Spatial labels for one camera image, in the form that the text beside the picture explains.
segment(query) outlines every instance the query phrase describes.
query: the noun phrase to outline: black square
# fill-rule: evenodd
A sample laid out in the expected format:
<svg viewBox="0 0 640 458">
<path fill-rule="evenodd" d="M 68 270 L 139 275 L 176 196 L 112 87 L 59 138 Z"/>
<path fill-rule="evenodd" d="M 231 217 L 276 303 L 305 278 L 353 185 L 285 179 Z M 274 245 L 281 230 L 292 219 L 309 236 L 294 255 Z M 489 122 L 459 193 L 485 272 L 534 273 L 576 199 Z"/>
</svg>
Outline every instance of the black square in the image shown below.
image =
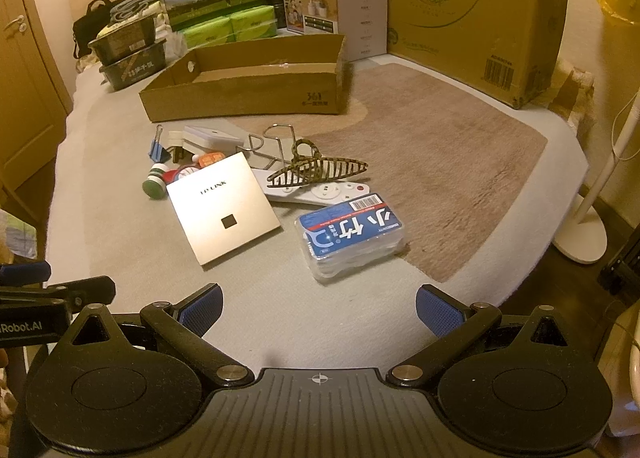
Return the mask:
<svg viewBox="0 0 640 458">
<path fill-rule="evenodd" d="M 237 223 L 238 222 L 236 221 L 235 217 L 232 214 L 230 214 L 229 216 L 225 216 L 222 219 L 222 225 L 225 226 L 225 229 L 229 229 L 230 227 L 233 227 Z"/>
</svg>

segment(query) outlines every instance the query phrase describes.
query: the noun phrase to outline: black bag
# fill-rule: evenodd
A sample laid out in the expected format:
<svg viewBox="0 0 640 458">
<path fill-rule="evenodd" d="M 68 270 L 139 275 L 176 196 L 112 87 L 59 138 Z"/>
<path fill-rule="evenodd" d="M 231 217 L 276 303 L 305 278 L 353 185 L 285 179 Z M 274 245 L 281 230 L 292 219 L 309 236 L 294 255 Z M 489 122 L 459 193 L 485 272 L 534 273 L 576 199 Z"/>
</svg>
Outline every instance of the black bag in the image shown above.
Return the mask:
<svg viewBox="0 0 640 458">
<path fill-rule="evenodd" d="M 98 32 L 109 25 L 111 8 L 123 1 L 94 0 L 87 6 L 86 15 L 74 22 L 74 40 L 76 42 L 74 58 L 76 60 L 91 53 L 89 42 L 93 41 L 98 36 Z M 93 9 L 92 7 L 96 2 L 102 3 Z"/>
</svg>

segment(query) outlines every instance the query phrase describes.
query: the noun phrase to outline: brown rug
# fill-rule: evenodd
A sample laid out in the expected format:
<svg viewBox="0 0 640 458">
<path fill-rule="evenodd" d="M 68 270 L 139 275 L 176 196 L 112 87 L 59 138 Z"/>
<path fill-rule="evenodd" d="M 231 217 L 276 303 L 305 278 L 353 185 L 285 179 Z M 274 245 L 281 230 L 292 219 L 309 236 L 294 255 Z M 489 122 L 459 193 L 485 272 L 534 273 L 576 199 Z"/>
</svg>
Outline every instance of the brown rug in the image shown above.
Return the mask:
<svg viewBox="0 0 640 458">
<path fill-rule="evenodd" d="M 235 117 L 244 130 L 291 122 L 361 175 L 408 231 L 405 258 L 439 282 L 475 254 L 535 167 L 546 139 L 448 83 L 400 64 L 355 72 L 345 115 Z"/>
</svg>

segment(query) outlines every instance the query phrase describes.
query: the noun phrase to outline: door handle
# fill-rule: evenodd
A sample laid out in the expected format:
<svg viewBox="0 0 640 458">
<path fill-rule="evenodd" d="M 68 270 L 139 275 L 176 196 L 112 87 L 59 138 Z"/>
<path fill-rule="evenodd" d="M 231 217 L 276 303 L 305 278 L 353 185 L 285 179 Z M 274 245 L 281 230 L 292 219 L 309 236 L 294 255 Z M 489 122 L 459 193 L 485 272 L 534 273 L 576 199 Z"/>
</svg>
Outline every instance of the door handle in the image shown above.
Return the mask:
<svg viewBox="0 0 640 458">
<path fill-rule="evenodd" d="M 11 20 L 9 23 L 7 23 L 7 25 L 4 26 L 3 30 L 8 29 L 9 27 L 15 24 L 20 24 L 20 28 L 22 28 L 23 23 L 24 23 L 24 16 L 19 15 L 15 20 Z"/>
</svg>

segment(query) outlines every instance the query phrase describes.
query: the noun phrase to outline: triangular hole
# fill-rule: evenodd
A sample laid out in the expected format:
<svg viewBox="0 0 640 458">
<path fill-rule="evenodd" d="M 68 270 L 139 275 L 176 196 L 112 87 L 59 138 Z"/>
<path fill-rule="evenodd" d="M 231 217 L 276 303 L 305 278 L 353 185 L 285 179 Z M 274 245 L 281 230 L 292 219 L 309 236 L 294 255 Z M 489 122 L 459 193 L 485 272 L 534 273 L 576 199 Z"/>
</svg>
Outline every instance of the triangular hole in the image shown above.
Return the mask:
<svg viewBox="0 0 640 458">
<path fill-rule="evenodd" d="M 92 315 L 84 321 L 84 326 L 82 326 L 74 339 L 74 345 L 103 343 L 108 340 L 109 334 L 100 317 Z"/>
<path fill-rule="evenodd" d="M 567 346 L 562 332 L 552 317 L 543 317 L 540 320 L 536 331 L 533 332 L 531 342 L 550 344 L 553 346 Z"/>
</svg>

